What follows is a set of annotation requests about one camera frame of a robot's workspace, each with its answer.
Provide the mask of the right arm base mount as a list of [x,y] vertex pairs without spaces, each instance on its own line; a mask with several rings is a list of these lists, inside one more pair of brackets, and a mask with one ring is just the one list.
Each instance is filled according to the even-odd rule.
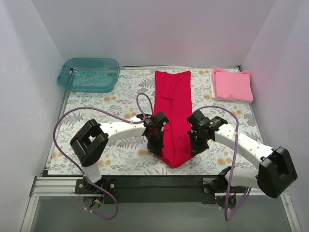
[[199,183],[204,193],[227,193],[227,181],[219,178],[203,178]]

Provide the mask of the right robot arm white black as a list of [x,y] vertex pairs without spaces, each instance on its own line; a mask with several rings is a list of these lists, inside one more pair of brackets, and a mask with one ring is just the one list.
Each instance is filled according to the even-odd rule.
[[200,110],[189,116],[188,123],[191,124],[188,134],[193,156],[208,149],[208,141],[212,140],[233,149],[254,166],[250,170],[228,166],[208,184],[208,188],[217,191],[226,191],[228,187],[256,188],[268,197],[277,198],[297,180],[296,169],[286,148],[274,149],[259,143],[236,132],[223,118],[209,119]]

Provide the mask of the red t shirt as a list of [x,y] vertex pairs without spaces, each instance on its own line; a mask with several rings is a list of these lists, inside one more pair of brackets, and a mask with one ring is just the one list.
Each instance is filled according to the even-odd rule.
[[192,158],[187,122],[192,114],[191,72],[176,74],[155,72],[154,113],[163,112],[169,123],[164,126],[160,158],[170,168],[177,168]]

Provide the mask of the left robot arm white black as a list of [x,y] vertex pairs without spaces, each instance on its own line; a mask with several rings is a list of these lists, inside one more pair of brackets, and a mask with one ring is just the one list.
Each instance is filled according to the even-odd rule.
[[113,122],[99,124],[92,119],[71,139],[70,145],[78,157],[84,175],[93,183],[101,180],[98,160],[106,146],[113,142],[144,136],[148,143],[147,149],[157,155],[163,153],[163,127],[169,123],[163,112],[156,115],[139,114],[132,117],[129,122]]

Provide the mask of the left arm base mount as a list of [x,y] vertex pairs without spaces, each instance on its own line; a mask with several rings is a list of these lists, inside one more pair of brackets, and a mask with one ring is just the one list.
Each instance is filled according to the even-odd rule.
[[[117,192],[117,185],[118,185],[117,179],[103,178],[99,180],[98,182],[96,182],[95,184],[110,193]],[[99,194],[99,193],[102,193],[102,191],[99,190],[97,187],[91,185],[85,179],[77,179],[76,184],[75,184],[74,193],[75,194]]]

